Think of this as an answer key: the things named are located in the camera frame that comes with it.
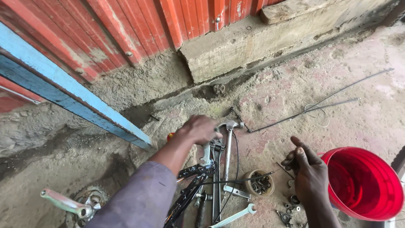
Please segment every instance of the corrugated metal sheet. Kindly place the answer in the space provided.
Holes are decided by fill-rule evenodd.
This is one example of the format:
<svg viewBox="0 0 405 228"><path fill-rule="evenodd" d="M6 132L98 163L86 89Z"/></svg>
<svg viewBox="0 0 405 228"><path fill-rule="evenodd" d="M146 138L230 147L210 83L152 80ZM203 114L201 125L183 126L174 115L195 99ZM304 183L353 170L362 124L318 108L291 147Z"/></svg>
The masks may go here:
<svg viewBox="0 0 405 228"><path fill-rule="evenodd" d="M0 0L0 21L87 83L281 1Z"/></svg>

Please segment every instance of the bicycle frame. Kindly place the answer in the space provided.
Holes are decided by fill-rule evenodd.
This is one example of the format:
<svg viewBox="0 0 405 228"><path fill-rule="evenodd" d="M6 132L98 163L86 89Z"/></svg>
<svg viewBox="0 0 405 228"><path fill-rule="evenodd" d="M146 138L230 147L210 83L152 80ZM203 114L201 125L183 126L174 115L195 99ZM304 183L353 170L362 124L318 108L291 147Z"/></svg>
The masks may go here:
<svg viewBox="0 0 405 228"><path fill-rule="evenodd" d="M209 174L213 174L217 170L217 163L212 161L211 165L208 167L201 166L200 164L196 164L194 166L190 166L188 168L185 168L179 172L179 175L177 176L177 182L183 181L184 179L187 179L193 175L196 175L194 179L191 181L191 183L188 185L188 187L204 183ZM186 188L187 190L182 190L180 192L179 198L176 200L176 202L172 205L168 212L168 216L166 218L166 221L164 222L164 228L172 228L174 227L174 224L176 220L180 217L180 215L185 211L185 209L188 207L188 205L191 203L195 195L197 194L198 190L200 187L194 187L194 188Z"/></svg>

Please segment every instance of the hammer head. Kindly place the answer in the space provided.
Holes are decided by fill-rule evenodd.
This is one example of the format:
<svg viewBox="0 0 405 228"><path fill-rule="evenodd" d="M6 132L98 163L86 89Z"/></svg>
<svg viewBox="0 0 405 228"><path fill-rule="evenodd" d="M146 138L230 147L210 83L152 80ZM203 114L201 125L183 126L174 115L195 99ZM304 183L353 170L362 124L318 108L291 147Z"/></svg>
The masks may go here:
<svg viewBox="0 0 405 228"><path fill-rule="evenodd" d="M226 126L227 130L233 130L235 127L239 127L239 128L243 128L244 124L242 121L239 122L235 122L233 120L227 120L225 122L222 122L220 125L218 125L218 128L222 127L222 126Z"/></svg>

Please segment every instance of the plastic bucket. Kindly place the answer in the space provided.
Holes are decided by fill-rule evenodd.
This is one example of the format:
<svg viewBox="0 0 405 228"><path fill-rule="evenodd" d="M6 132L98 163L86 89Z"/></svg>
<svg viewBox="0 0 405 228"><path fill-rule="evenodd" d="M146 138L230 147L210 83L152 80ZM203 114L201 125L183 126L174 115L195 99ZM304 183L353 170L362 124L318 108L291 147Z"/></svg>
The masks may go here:
<svg viewBox="0 0 405 228"><path fill-rule="evenodd" d="M374 153L341 147L323 154L328 166L329 200L354 218L386 221L402 209L404 192L395 171Z"/></svg>

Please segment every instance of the concrete floor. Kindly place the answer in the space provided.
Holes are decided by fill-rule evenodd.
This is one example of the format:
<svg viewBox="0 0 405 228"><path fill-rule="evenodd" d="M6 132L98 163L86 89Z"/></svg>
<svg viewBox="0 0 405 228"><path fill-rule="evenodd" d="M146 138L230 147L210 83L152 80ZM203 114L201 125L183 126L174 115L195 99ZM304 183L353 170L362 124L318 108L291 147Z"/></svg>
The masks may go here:
<svg viewBox="0 0 405 228"><path fill-rule="evenodd" d="M362 32L319 50L288 60L273 68L257 71L246 82L232 87L227 94L212 99L192 98L156 114L160 122L151 121L143 127L162 145L191 114L205 114L220 121L230 106L235 106L245 123L253 129L301 112L305 105L317 103L347 85L380 72L376 76L327 100L324 105L360 97L359 101L325 109L327 117L302 115L265 130L247 133L237 129L239 140L239 176L260 168L278 168L288 151L293 149L289 137L295 135L316 152L342 146L357 146L375 152L388 163L404 145L405 123L405 25L377 28ZM64 220L64 212L40 198L43 187L70 195L96 181L115 192L132 174L134 167L151 154L109 134L91 134L83 130L55 141L50 149L38 148L45 155L25 160L0 181L0 227L53 228ZM233 143L230 178L236 172L236 148ZM198 148L194 147L185 162L196 163ZM226 227L284 227L275 210L284 210L283 202L294 193L287 188L289 176L273 174L274 193L266 198L253 198L257 213L246 215ZM223 213L228 217L247 206L245 200L232 197ZM186 212L185 227L193 227L196 210ZM369 227L368 222L350 218L336 210L342 227ZM405 218L405 213L398 219ZM305 222L302 210L294 214L292 223ZM404 221L396 227L404 227Z"/></svg>

